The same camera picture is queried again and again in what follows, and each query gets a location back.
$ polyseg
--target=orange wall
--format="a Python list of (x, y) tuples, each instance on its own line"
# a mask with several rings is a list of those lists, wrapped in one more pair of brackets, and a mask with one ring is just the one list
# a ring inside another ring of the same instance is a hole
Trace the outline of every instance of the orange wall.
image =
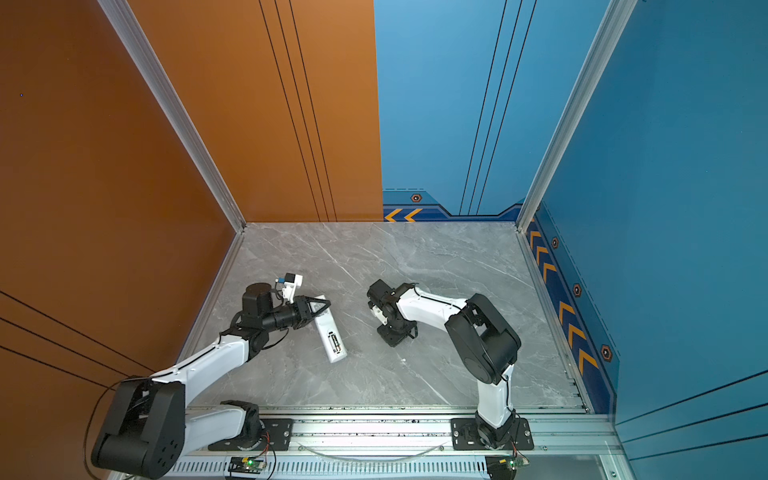
[(87, 478), (103, 386), (175, 361), (233, 231), (95, 0), (3, 7), (3, 477)]
[(380, 221), (373, 0), (130, 0), (247, 221)]

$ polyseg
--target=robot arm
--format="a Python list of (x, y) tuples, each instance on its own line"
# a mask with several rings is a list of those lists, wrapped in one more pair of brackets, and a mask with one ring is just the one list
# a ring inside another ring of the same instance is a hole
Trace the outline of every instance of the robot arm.
[(245, 449), (258, 444), (263, 435), (258, 406), (229, 401), (186, 408), (221, 376), (264, 349), (270, 332), (302, 328), (328, 309), (328, 300), (294, 296), (301, 279), (290, 273), (281, 279), (286, 295), (277, 307), (270, 284), (249, 285), (243, 309), (216, 342), (169, 369), (121, 382), (91, 452), (93, 465), (160, 478), (183, 454), (219, 440), (232, 439)]
[(491, 449), (510, 438), (514, 421), (511, 375), (520, 337), (487, 297), (453, 299), (426, 293), (414, 283), (393, 289), (377, 280), (368, 290), (368, 306), (382, 325), (379, 335), (390, 346), (419, 335), (418, 322), (447, 332), (464, 366), (478, 380), (478, 434)]

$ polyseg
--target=aluminum frame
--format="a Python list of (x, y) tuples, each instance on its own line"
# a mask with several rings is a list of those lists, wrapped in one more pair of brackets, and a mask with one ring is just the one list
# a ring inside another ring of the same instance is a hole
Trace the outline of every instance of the aluminum frame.
[(565, 149), (571, 142), (571, 137), (573, 137), (581, 116), (592, 98), (594, 89), (598, 86), (605, 66), (611, 59), (636, 4), (637, 0), (611, 0), (608, 5), (598, 33), (594, 36), (587, 57), (576, 78), (576, 83), (571, 90), (568, 103), (565, 104), (563, 115), (560, 117), (554, 134), (552, 134), (552, 139), (536, 171), (528, 195), (525, 196), (516, 222), (518, 231), (525, 232), (528, 229), (528, 224), (541, 203), (541, 199), (544, 198), (549, 182), (558, 169)]
[(214, 159), (210, 156), (187, 109), (181, 103), (127, 0), (98, 0), (98, 2), (232, 228), (236, 232), (242, 232), (246, 225), (245, 217), (240, 212), (229, 187), (221, 177)]
[(180, 362), (195, 353), (195, 346), (203, 335), (206, 321), (210, 318), (211, 312), (214, 311), (216, 300), (218, 300), (219, 293), (221, 293), (221, 289), (224, 287), (224, 282), (227, 281), (227, 276), (230, 274), (230, 270), (232, 270), (232, 266), (237, 258), (237, 253), (240, 251), (240, 246), (243, 245), (244, 238), (244, 232), (235, 232), (232, 243), (230, 243), (230, 248), (227, 250), (227, 255), (224, 256), (224, 260), (221, 262), (221, 266), (219, 266), (219, 271), (216, 273), (214, 283), (210, 286), (210, 290), (208, 290), (208, 294), (203, 301), (203, 306), (200, 308), (200, 312), (197, 314), (197, 317), (192, 324), (192, 328), (187, 334), (187, 339), (184, 341), (181, 353), (176, 359), (177, 362)]
[(533, 252), (528, 248), (528, 241), (525, 238), (525, 233), (517, 231), (515, 232), (515, 236), (518, 238), (520, 249), (523, 250), (525, 265), (528, 266), (528, 271), (531, 273), (531, 279), (534, 288), (536, 289), (536, 294), (538, 295), (538, 301), (541, 304), (541, 308), (544, 309), (544, 316), (547, 317), (547, 324), (552, 332), (554, 344), (558, 348), (560, 360), (562, 360), (565, 367), (565, 374), (575, 382), (579, 396), (584, 400), (584, 405), (587, 407), (587, 413), (593, 412), (594, 407), (589, 398), (589, 394), (587, 393), (587, 387), (584, 384), (584, 380), (581, 378), (574, 357), (571, 355), (571, 347), (568, 345), (565, 335), (563, 335), (558, 314), (554, 311), (552, 301), (549, 299), (547, 287), (544, 285), (544, 280), (538, 272), (538, 266), (536, 265), (536, 259), (533, 257)]
[[(265, 419), (272, 415), (263, 415)], [(277, 455), (336, 457), (452, 457), (457, 455), (511, 455), (512, 451), (453, 450), (451, 419), (474, 415), (292, 415), (293, 436), (287, 452)], [(607, 415), (527, 414), (535, 449), (525, 455), (623, 455), (624, 449)], [(199, 450), (187, 457), (242, 455), (241, 451)]]
[(634, 480), (626, 455), (600, 455), (606, 480)]

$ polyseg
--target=marble floor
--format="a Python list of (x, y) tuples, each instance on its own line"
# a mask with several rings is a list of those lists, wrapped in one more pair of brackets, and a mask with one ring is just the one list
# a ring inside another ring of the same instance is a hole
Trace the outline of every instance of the marble floor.
[[(251, 223), (204, 326), (197, 349), (217, 338), (240, 310), (246, 286), (285, 272), (304, 275), (299, 295), (325, 294), (348, 351), (329, 363), (314, 324), (290, 330), (199, 395), (261, 406), (453, 406), (476, 408), (475, 378), (446, 333), (421, 326), (396, 348), (376, 333), (367, 306), (371, 283), (417, 282), (443, 296), (485, 294), (515, 328), (518, 408), (580, 408), (510, 223)], [(273, 333), (270, 342), (282, 333)]]

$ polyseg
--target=blue wall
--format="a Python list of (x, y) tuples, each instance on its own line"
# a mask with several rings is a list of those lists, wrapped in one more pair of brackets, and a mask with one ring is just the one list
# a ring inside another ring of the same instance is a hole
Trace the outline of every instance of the blue wall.
[(519, 202), (607, 4), (376, 0), (385, 190), (425, 190), (454, 215)]
[(621, 359), (641, 480), (763, 470), (764, 440), (699, 447), (768, 432), (768, 375), (739, 382), (768, 369), (766, 25), (765, 2), (639, 1), (545, 195)]

